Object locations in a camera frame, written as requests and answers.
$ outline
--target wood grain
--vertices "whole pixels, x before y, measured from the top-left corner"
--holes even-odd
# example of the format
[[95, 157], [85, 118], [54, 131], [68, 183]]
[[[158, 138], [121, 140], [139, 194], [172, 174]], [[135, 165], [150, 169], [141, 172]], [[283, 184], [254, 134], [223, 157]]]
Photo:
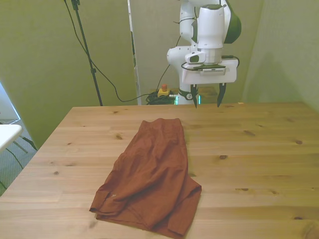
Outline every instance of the wood grain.
[[186, 238], [319, 238], [319, 115], [304, 104], [73, 108], [0, 198], [0, 238], [165, 238], [88, 211], [141, 122], [157, 118], [181, 119], [203, 187]]

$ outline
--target black cable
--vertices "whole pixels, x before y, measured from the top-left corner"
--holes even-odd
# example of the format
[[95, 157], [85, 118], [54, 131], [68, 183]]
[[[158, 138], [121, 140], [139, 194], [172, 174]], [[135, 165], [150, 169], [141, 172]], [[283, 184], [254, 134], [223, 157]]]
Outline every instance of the black cable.
[[160, 82], [161, 82], [161, 80], [163, 79], [163, 77], [164, 77], [166, 71], [169, 69], [169, 67], [170, 67], [170, 65], [168, 65], [168, 67], [166, 68], [166, 70], [165, 70], [164, 73], [162, 74], [162, 76], [161, 76], [161, 78], [160, 78], [160, 80], [159, 80], [159, 84], [158, 84], [158, 86], [156, 87], [156, 91], [158, 91], [159, 86], [160, 86]]
[[14, 156], [14, 158], [16, 159], [16, 161], [18, 162], [18, 164], [20, 165], [21, 169], [23, 169], [23, 166], [21, 165], [21, 163], [19, 162], [19, 160], [18, 160], [18, 158], [15, 156], [15, 154], [12, 153], [12, 152], [11, 152], [10, 150], [8, 150], [7, 148], [6, 148], [6, 150], [9, 151], [9, 153]]
[[158, 97], [158, 91], [153, 92], [146, 98], [147, 105], [173, 105], [175, 102], [175, 97], [167, 96], [160, 96]]
[[83, 30], [83, 26], [82, 26], [80, 14], [79, 14], [78, 5], [80, 4], [80, 2], [78, 2], [77, 0], [71, 0], [71, 2], [72, 2], [72, 5], [73, 5], [73, 9], [75, 10], [76, 17], [77, 17], [77, 19], [78, 19], [80, 31], [81, 31], [81, 34], [82, 34], [83, 43], [84, 43], [85, 50], [86, 50], [85, 52], [86, 52], [86, 55], [87, 55], [88, 60], [89, 60], [90, 71], [91, 71], [91, 74], [92, 74], [92, 77], [93, 77], [93, 81], [94, 81], [96, 93], [97, 93], [98, 98], [99, 98], [99, 103], [100, 103], [100, 106], [103, 106], [103, 102], [102, 102], [102, 98], [101, 98], [101, 94], [100, 94], [100, 89], [99, 89], [98, 81], [97, 81], [96, 75], [95, 75], [96, 69], [94, 69], [94, 68], [93, 68], [93, 65], [92, 65], [92, 60], [91, 60], [91, 56], [90, 56], [90, 52], [89, 52], [89, 47], [88, 47], [88, 45], [87, 45], [87, 43], [86, 43], [85, 34], [84, 34], [84, 30]]
[[177, 21], [173, 21], [173, 22], [176, 23], [176, 24], [180, 24], [182, 21], [186, 21], [186, 20], [196, 20], [196, 18], [194, 18], [194, 17], [186, 18], [186, 19], [181, 20], [180, 22], [177, 22]]
[[7, 187], [0, 181], [0, 185], [2, 185], [4, 187], [4, 189], [7, 190]]
[[34, 148], [36, 151], [38, 151], [38, 150], [36, 149], [35, 144], [34, 144], [34, 142], [33, 142], [32, 140], [30, 140], [30, 139], [28, 139], [28, 138], [26, 138], [26, 137], [24, 137], [24, 136], [21, 136], [21, 138], [22, 138], [24, 141], [28, 142], [28, 143], [32, 146], [32, 148]]
[[[82, 46], [82, 48], [83, 48], [84, 52], [86, 53], [86, 55], [88, 55], [88, 53], [86, 52], [86, 50], [85, 50], [85, 48], [84, 48], [84, 46], [83, 46], [83, 44], [82, 44], [82, 42], [81, 42], [81, 40], [80, 40], [80, 38], [79, 38], [77, 32], [76, 32], [76, 28], [75, 28], [75, 24], [74, 24], [74, 21], [73, 21], [73, 17], [72, 17], [72, 15], [71, 15], [71, 12], [70, 12], [70, 9], [69, 9], [69, 6], [68, 6], [66, 0], [64, 0], [64, 3], [65, 3], [65, 5], [66, 5], [66, 8], [67, 8], [67, 10], [68, 10], [68, 12], [69, 12], [69, 16], [70, 16], [70, 18], [71, 18], [71, 22], [72, 22], [72, 26], [73, 26], [73, 29], [74, 29], [75, 36], [76, 36], [76, 38], [78, 39], [78, 41], [79, 41], [80, 45]], [[123, 101], [123, 100], [119, 97], [117, 88], [116, 88], [116, 86], [113, 84], [113, 82], [112, 82], [106, 75], [103, 74], [103, 72], [95, 65], [95, 63], [92, 61], [92, 59], [91, 59], [91, 62], [92, 62], [92, 64], [96, 67], [96, 69], [102, 74], [102, 76], [104, 76], [104, 77], [109, 81], [109, 83], [114, 87], [116, 96], [117, 96], [117, 98], [119, 99], [119, 101], [125, 103], [125, 102], [134, 101], [134, 100], [136, 100], [136, 99], [138, 99], [138, 98], [140, 98], [140, 97], [143, 97], [143, 96], [148, 96], [148, 95], [150, 95], [150, 94], [144, 94], [144, 95], [138, 96], [138, 97], [136, 97], [136, 98], [134, 98], [134, 99], [131, 99], [131, 100], [128, 100], [128, 101]]]
[[176, 46], [175, 46], [175, 47], [177, 47], [177, 45], [178, 45], [178, 43], [179, 43], [180, 38], [181, 38], [181, 36], [179, 36], [179, 38], [178, 38], [178, 40], [177, 40], [177, 43], [176, 43]]
[[237, 66], [237, 68], [238, 68], [239, 65], [240, 65], [240, 60], [239, 60], [239, 58], [237, 56], [234, 56], [234, 58], [236, 58], [238, 60], [238, 66]]
[[[179, 36], [175, 47], [177, 47], [177, 45], [178, 45], [180, 39], [181, 39], [181, 36]], [[161, 78], [160, 78], [160, 80], [159, 80], [158, 86], [156, 87], [156, 91], [158, 91], [159, 86], [160, 86], [160, 82], [161, 82], [161, 80], [163, 79], [163, 77], [164, 77], [166, 71], [169, 69], [169, 67], [170, 67], [170, 64], [168, 65], [168, 67], [166, 68], [166, 70], [164, 71], [164, 73], [162, 74], [162, 76], [161, 76]]]

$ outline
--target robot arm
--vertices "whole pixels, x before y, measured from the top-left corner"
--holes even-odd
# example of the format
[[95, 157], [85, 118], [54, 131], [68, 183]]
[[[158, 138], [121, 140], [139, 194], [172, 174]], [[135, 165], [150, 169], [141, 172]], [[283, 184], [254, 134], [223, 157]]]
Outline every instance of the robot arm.
[[[195, 17], [195, 7], [200, 7], [198, 19]], [[222, 55], [223, 44], [233, 43], [240, 33], [241, 22], [228, 0], [183, 0], [180, 35], [191, 46], [187, 50], [185, 47], [173, 48], [167, 55], [169, 63], [179, 73], [180, 92], [190, 93], [199, 84], [221, 83], [220, 104], [226, 83], [237, 79], [239, 65], [238, 58]], [[195, 97], [188, 94], [186, 100], [191, 98], [196, 104]]]

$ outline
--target rust-colored shirt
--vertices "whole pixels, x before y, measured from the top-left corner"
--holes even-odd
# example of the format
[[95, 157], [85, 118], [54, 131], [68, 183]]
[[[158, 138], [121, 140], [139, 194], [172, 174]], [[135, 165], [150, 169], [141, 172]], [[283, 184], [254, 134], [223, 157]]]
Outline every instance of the rust-colored shirt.
[[143, 121], [90, 211], [98, 220], [180, 239], [192, 223], [200, 193], [201, 186], [188, 175], [180, 120]]

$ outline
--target gray carpet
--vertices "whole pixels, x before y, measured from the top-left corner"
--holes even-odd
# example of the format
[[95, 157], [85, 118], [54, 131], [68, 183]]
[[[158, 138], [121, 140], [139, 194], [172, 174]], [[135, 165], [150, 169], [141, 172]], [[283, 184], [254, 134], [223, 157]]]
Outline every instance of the gray carpet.
[[[19, 124], [23, 128], [22, 136], [31, 139], [30, 135], [26, 131], [23, 122], [20, 120], [15, 122], [14, 124]], [[16, 155], [19, 162], [22, 166], [26, 166], [28, 162], [35, 155], [36, 150], [34, 150], [29, 143], [24, 141], [22, 138], [18, 138], [16, 140], [18, 144], [20, 144], [23, 148], [25, 148], [28, 153], [23, 152], [18, 146], [15, 144], [11, 144], [8, 149]], [[0, 153], [0, 181], [8, 188], [10, 184], [15, 180], [15, 178], [21, 172], [21, 167], [18, 162], [15, 160], [14, 156], [10, 154], [7, 150]], [[2, 185], [0, 185], [0, 196], [5, 192], [5, 189]]]

